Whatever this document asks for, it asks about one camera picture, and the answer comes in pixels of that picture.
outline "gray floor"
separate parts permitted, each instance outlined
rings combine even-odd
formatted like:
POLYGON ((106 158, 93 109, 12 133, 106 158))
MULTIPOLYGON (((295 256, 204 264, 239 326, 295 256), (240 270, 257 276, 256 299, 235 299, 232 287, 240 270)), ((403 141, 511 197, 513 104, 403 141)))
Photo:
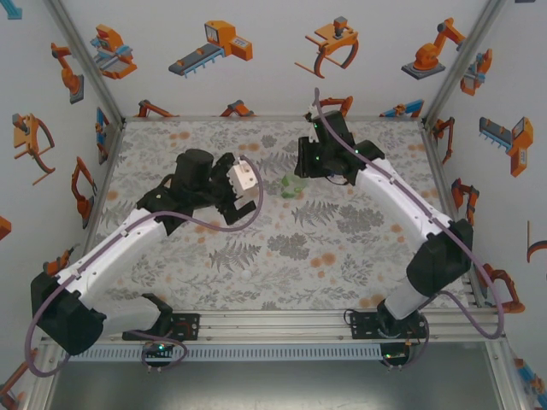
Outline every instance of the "gray floor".
POLYGON ((51 410, 499 408, 482 346, 433 344, 388 373, 376 361, 187 363, 163 374, 139 364, 68 364, 51 410))

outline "cable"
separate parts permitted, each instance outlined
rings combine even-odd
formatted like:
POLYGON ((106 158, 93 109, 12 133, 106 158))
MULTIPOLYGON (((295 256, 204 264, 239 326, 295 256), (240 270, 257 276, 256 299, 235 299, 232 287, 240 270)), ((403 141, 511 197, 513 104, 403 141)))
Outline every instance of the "cable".
POLYGON ((333 185, 338 185, 338 186, 346 186, 347 184, 350 183, 349 181, 345 181, 343 184, 339 184, 339 183, 337 183, 337 182, 331 181, 328 177, 325 177, 325 179, 326 179, 328 182, 330 182, 331 184, 333 184, 333 185))
MULTIPOLYGON (((460 249, 463 251, 463 253, 473 262, 473 264, 479 269, 480 275, 485 280, 488 287, 491 289, 492 296, 494 297, 494 301, 496 302, 496 308, 497 308, 497 328, 496 331, 491 334, 486 332, 482 327, 479 326, 476 320, 471 319, 471 313, 461 304, 458 304, 458 307, 462 310, 463 314, 469 319, 473 327, 485 338, 487 339, 497 339, 503 334, 503 326, 504 326, 504 316, 503 316, 503 307, 502 303, 500 302, 499 294, 497 293, 496 288, 494 287, 494 284, 492 283, 490 277, 486 273, 485 269, 482 267, 482 264, 480 263, 479 259, 474 255, 473 252, 471 252, 471 249, 469 249, 465 243, 463 243, 460 238, 458 238, 451 230, 449 230, 446 226, 443 225, 441 221, 439 221, 437 218, 433 216, 433 214, 429 211, 429 209, 421 203, 420 199, 417 198, 410 190, 408 190, 403 184, 401 184, 397 179, 394 179, 390 173, 388 173, 384 168, 379 167, 378 165, 374 164, 372 161, 370 161, 367 157, 355 152, 354 149, 352 149, 331 127, 331 125, 328 123, 328 121, 325 118, 325 115, 323 114, 323 110, 321 108, 320 99, 319 99, 319 88, 315 87, 315 100, 314 105, 317 108, 317 113, 319 114, 321 118, 321 122, 323 123, 323 126, 329 131, 329 133, 332 135, 334 139, 338 141, 340 145, 342 145, 344 148, 346 148, 353 156, 358 158, 359 160, 365 162, 368 167, 371 167, 372 169, 375 169, 382 175, 384 175, 389 180, 393 181, 393 184, 400 189, 423 213, 424 215, 429 218, 429 220, 434 223, 436 226, 438 226, 448 237, 456 244, 460 249)), ((443 290, 443 295, 450 294, 448 291, 443 290)))
MULTIPOLYGON (((178 340, 174 340, 174 339, 171 339, 169 337, 152 336, 152 335, 148 335, 146 333, 143 333, 142 331, 130 331, 129 333, 132 333, 133 335, 138 336, 138 337, 143 337, 143 338, 146 338, 146 339, 153 340, 155 342, 168 342, 168 343, 171 343, 171 344, 176 344, 177 346, 182 348, 184 353, 177 360, 171 361, 168 365, 163 366, 163 367, 158 367, 157 368, 158 372, 163 372, 167 369, 170 369, 170 368, 173 368, 173 367, 177 366, 188 355, 188 348, 186 347, 185 344, 183 344, 182 342, 179 342, 178 340)), ((143 349, 143 352, 140 355, 140 362, 143 365, 145 365, 146 367, 148 367, 148 369, 150 371, 150 365, 146 362, 146 353, 147 352, 148 352, 147 349, 143 349)))
MULTIPOLYGON (((149 214, 144 216, 143 218, 136 220, 132 224, 130 224, 126 228, 126 232, 130 232, 133 229, 135 229, 137 226, 141 225, 147 220, 152 220, 154 218, 158 218, 160 216, 171 216, 174 218, 180 218, 182 220, 186 220, 188 222, 193 222, 195 224, 198 224, 200 226, 203 226, 205 228, 209 228, 213 231, 220 231, 220 232, 237 232, 242 231, 246 227, 250 226, 256 218, 258 218, 258 215, 262 209, 262 204, 264 202, 264 184, 262 183, 262 177, 260 176, 260 173, 258 172, 258 168, 255 164, 253 164, 249 158, 247 158, 245 155, 241 155, 241 159, 244 161, 247 161, 249 163, 250 168, 253 170, 253 173, 256 175, 256 182, 258 184, 258 204, 256 205, 256 211, 252 214, 250 219, 242 224, 241 226, 234 226, 234 227, 223 227, 223 226, 216 226, 211 225, 207 222, 203 222, 202 220, 196 220, 195 218, 192 218, 191 216, 179 214, 177 212, 171 212, 171 211, 159 211, 154 212, 153 214, 149 214)), ((78 273, 82 273, 91 263, 93 263, 97 258, 99 258, 104 252, 106 252, 112 245, 114 245, 116 242, 118 242, 120 239, 123 238, 123 235, 119 233, 115 237, 113 237, 108 243, 106 243, 102 248, 100 248, 95 254, 93 254, 87 261, 85 261, 82 266, 78 268, 78 273)))
MULTIPOLYGON (((152 214, 146 215, 143 218, 136 220, 132 224, 130 224, 126 228, 126 232, 130 232, 133 229, 137 228, 141 224, 143 224, 147 220, 151 220, 154 218, 158 218, 160 216, 170 216, 173 218, 178 218, 180 220, 185 220, 188 222, 193 222, 197 225, 204 226, 206 228, 209 228, 214 231, 220 231, 220 232, 236 232, 236 231, 242 231, 246 227, 250 226, 256 218, 258 218, 258 215, 260 214, 262 210, 262 204, 264 203, 264 183, 262 182, 262 177, 260 173, 258 172, 258 168, 254 163, 252 163, 249 158, 247 158, 245 155, 241 155, 241 159, 244 161, 247 161, 250 168, 253 170, 253 173, 255 173, 256 176, 256 183, 258 184, 258 204, 256 205, 256 211, 251 215, 249 220, 245 222, 244 224, 240 226, 234 226, 234 227, 223 227, 223 226, 216 226, 208 224, 207 222, 204 222, 202 220, 196 220, 195 218, 192 218, 191 216, 179 214, 177 212, 171 212, 171 211, 159 211, 154 212, 152 214)), ((124 236, 121 234, 116 235, 113 237, 110 241, 108 241, 102 248, 100 248, 95 254, 93 254, 86 262, 80 266, 76 272, 78 274, 81 274, 92 262, 94 262, 97 258, 99 258, 102 254, 104 254, 108 249, 110 249, 116 242, 118 242, 120 239, 122 239, 124 236)), ((39 370, 35 365, 34 361, 32 360, 31 356, 31 345, 32 345, 32 335, 34 334, 34 331, 36 330, 36 326, 38 325, 38 322, 42 318, 42 315, 44 314, 45 310, 50 306, 50 304, 53 302, 53 300, 59 296, 61 292, 63 292, 75 279, 77 278, 76 275, 71 275, 65 280, 62 284, 59 285, 57 289, 55 289, 51 294, 46 298, 44 303, 38 308, 38 311, 34 316, 32 317, 31 324, 28 326, 28 330, 26 331, 26 337, 25 337, 25 361, 28 365, 28 369, 30 372, 38 376, 39 378, 47 378, 49 376, 53 376, 57 372, 59 372, 64 365, 67 364, 68 360, 70 359, 70 355, 66 354, 63 361, 57 366, 55 369, 49 371, 49 372, 42 372, 39 370)))
POLYGON ((384 362, 384 364, 387 366, 387 368, 389 370, 391 370, 393 367, 397 367, 399 369, 399 371, 401 371, 402 369, 408 369, 414 363, 416 363, 420 359, 420 357, 424 354, 424 352, 426 351, 426 348, 429 345, 429 322, 427 321, 427 318, 426 318, 425 315, 421 314, 421 318, 424 321, 424 327, 426 329, 426 340, 424 340, 424 343, 422 344, 422 346, 420 348, 420 351, 418 352, 418 354, 411 361, 405 363, 402 366, 401 365, 394 366, 389 361, 387 361, 384 356, 382 356, 382 361, 384 362))

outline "conveyor illustration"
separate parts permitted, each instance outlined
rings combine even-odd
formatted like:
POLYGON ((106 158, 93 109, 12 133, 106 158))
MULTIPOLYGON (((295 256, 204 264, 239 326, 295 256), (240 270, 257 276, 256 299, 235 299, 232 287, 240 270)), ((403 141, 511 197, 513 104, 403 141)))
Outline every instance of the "conveyor illustration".
POLYGON ((480 117, 479 131, 492 144, 498 143, 505 148, 505 153, 511 157, 511 175, 518 177, 528 165, 528 147, 533 144, 533 127, 527 117, 521 120, 510 131, 504 126, 480 117))
POLYGON ((205 23, 207 43, 188 56, 169 66, 169 71, 188 77, 207 62, 215 62, 215 58, 234 55, 246 62, 253 58, 252 43, 236 35, 236 27, 222 20, 211 20, 205 23))

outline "floral tablecloth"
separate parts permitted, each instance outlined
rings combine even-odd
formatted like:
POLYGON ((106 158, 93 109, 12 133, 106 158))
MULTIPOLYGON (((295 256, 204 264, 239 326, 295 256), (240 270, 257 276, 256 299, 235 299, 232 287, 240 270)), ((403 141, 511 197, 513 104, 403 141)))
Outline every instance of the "floral tablecloth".
MULTIPOLYGON (((372 308, 405 277, 411 252, 405 232, 350 185, 311 179, 294 199, 280 180, 297 161, 305 121, 208 120, 129 122, 116 160, 96 243, 136 201, 176 167, 177 155, 205 149, 215 159, 245 154, 260 168, 266 197, 258 220, 232 234, 183 225, 150 249, 107 292, 130 299, 153 292, 174 309, 277 310, 372 308)), ((349 122, 356 141, 370 139, 422 196, 440 208, 418 122, 349 122)), ((214 209, 195 217, 224 225, 214 209)), ((461 281, 449 287, 462 302, 461 281)), ((438 299, 433 307, 452 307, 438 299)))

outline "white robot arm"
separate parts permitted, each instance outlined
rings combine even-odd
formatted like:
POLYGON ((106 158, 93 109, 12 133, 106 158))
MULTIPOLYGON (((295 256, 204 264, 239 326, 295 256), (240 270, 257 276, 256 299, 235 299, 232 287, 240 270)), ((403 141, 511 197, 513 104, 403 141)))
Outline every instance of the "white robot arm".
POLYGON ((440 221, 470 249, 473 228, 466 220, 455 222, 432 207, 404 182, 384 153, 372 142, 365 140, 355 143, 339 111, 331 111, 325 117, 346 144, 387 173, 381 173, 356 159, 332 138, 320 117, 314 117, 312 123, 318 142, 312 142, 308 137, 298 139, 295 174, 301 178, 343 175, 350 184, 367 192, 382 210, 403 227, 415 255, 407 266, 407 277, 403 283, 378 305, 378 322, 382 334, 387 337, 397 335, 412 313, 471 267, 469 258, 432 219, 440 221), (418 198, 417 202, 431 216, 427 216, 418 203, 409 199, 408 193, 418 198))
POLYGON ((236 162, 232 154, 224 154, 214 166, 213 159, 200 149, 180 154, 175 174, 147 192, 137 208, 90 253, 55 277, 42 272, 32 281, 34 314, 54 291, 66 286, 44 310, 38 326, 70 355, 86 351, 100 336, 140 330, 164 337, 170 331, 173 309, 153 294, 120 302, 102 301, 101 297, 124 267, 184 222, 169 212, 191 217, 195 209, 215 206, 231 225, 256 210, 254 202, 241 208, 235 205, 259 181, 249 164, 236 162))

